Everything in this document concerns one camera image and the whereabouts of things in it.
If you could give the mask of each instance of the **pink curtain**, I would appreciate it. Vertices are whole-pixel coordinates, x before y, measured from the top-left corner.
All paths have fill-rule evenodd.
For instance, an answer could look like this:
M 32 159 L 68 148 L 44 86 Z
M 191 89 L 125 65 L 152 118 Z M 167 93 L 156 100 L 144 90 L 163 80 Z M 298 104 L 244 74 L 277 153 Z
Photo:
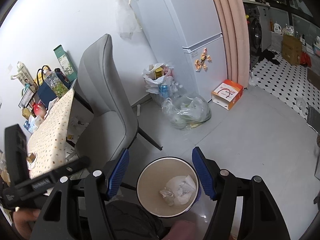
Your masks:
M 228 79 L 248 87 L 250 46 L 242 0 L 214 0 L 226 51 Z

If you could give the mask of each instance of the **black device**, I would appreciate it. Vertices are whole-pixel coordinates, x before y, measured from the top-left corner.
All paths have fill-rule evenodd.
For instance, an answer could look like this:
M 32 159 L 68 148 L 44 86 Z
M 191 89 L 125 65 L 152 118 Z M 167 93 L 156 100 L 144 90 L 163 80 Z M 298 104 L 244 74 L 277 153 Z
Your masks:
M 104 201 L 110 200 L 107 194 L 109 178 L 121 154 L 116 160 L 107 162 L 102 171 L 94 171 L 84 179 L 70 180 L 68 175 L 87 167 L 89 159 L 86 157 L 30 179 L 25 167 L 26 138 L 18 125 L 6 128 L 5 150 L 7 168 L 13 179 L 12 185 L 4 190 L 7 206 L 34 207 L 35 199 L 54 186 L 41 209 L 31 240 L 84 239 L 79 196 L 85 198 L 91 239 L 116 240 Z M 205 240 L 228 240 L 237 196 L 243 196 L 239 240 L 290 239 L 281 212 L 261 177 L 237 178 L 231 172 L 221 170 L 215 161 L 206 159 L 199 147 L 195 150 L 209 174 L 209 180 L 202 180 L 203 187 L 212 188 L 212 200 L 217 201 Z

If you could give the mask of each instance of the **blue bag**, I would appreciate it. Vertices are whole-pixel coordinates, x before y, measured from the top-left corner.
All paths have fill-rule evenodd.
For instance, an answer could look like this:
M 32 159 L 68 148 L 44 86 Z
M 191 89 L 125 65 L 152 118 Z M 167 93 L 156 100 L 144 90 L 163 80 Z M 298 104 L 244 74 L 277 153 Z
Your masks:
M 39 68 L 38 71 L 37 71 L 37 85 L 38 85 L 38 96 L 41 100 L 41 102 L 44 104 L 44 106 L 48 109 L 48 106 L 49 106 L 49 102 L 54 100 L 57 96 L 56 94 L 51 90 L 51 88 L 48 86 L 48 84 L 44 81 L 44 78 L 43 78 L 43 68 L 44 67 L 47 67 L 49 69 L 49 71 L 51 71 L 50 67 L 47 66 L 47 65 L 44 65 L 42 68 Z M 39 84 L 39 78 L 38 78 L 38 73 L 39 71 L 41 71 L 41 78 L 42 78 L 42 84 L 40 85 Z M 62 81 L 62 83 L 69 89 L 70 88 L 70 84 L 67 83 L 63 76 L 56 72 L 58 78 Z

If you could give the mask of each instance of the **green box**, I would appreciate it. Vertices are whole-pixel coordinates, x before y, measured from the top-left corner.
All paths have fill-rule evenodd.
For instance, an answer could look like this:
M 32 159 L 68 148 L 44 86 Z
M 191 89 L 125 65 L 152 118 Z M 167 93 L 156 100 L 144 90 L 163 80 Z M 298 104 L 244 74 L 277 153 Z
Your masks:
M 62 45 L 59 45 L 54 50 L 54 53 L 57 56 L 57 59 L 65 72 L 68 80 L 72 82 L 77 78 L 77 71 L 75 67 L 73 66 L 73 63 L 71 62 L 68 54 L 63 50 Z

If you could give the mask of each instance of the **gray chair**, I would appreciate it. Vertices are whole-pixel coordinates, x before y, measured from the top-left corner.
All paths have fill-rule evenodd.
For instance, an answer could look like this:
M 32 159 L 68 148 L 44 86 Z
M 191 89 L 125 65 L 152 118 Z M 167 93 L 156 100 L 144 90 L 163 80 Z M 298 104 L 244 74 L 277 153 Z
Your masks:
M 137 133 L 162 150 L 139 127 L 113 62 L 109 34 L 103 35 L 83 53 L 78 84 L 94 115 L 75 145 L 79 157 L 90 157 L 89 171 L 101 169 L 107 161 L 114 160 L 122 148 L 131 146 Z

